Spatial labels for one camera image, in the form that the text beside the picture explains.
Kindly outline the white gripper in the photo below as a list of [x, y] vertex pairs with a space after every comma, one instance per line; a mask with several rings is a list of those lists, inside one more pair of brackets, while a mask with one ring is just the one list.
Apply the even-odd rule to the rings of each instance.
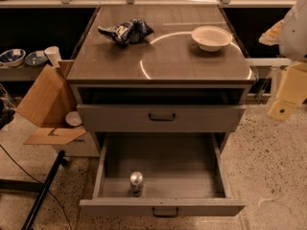
[[285, 122], [307, 99], [307, 63], [296, 62], [282, 71], [268, 116]]

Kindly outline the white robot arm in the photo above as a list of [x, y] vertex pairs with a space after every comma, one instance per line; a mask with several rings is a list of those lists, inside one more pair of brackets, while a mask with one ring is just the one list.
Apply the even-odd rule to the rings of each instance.
[[263, 33], [259, 42], [279, 47], [279, 53], [292, 61], [281, 82], [268, 116], [284, 122], [307, 99], [307, 0], [297, 0], [285, 17]]

